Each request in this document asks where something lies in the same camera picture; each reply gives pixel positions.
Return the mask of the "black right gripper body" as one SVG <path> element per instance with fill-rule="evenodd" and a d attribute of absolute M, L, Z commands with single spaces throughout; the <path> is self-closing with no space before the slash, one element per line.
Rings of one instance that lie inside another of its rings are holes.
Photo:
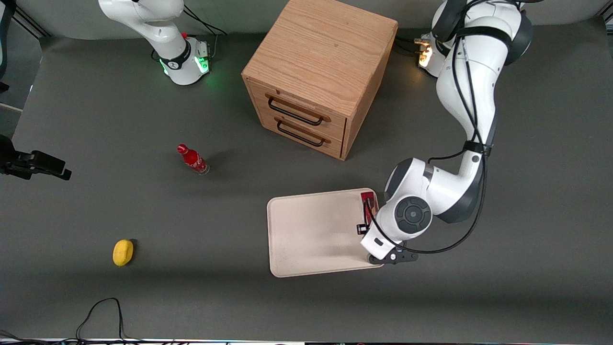
<path fill-rule="evenodd" d="M 13 143 L 7 136 L 0 136 L 0 172 L 3 175 L 14 175 L 21 179 L 31 179 L 32 173 L 23 170 L 18 164 L 20 154 L 14 149 Z"/>

